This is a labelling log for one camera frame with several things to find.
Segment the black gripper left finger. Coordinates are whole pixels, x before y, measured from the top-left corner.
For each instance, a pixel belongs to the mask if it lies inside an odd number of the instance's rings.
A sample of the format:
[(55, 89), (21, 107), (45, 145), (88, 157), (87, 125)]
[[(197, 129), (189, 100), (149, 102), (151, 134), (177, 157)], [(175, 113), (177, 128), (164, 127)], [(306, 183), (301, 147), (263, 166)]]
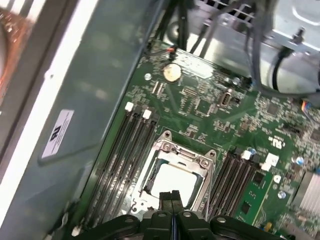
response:
[(86, 231), (87, 240), (170, 240), (172, 193), (159, 194), (159, 210), (148, 211), (142, 220), (126, 214)]

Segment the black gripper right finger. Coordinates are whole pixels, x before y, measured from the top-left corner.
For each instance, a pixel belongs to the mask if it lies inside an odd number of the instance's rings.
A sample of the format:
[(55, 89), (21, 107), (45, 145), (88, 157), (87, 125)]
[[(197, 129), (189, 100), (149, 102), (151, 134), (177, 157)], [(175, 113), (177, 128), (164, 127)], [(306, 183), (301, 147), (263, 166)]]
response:
[(218, 215), (210, 221), (195, 212), (184, 210), (180, 192), (172, 192), (172, 209), (180, 240), (260, 240), (262, 233), (253, 226), (227, 215)]

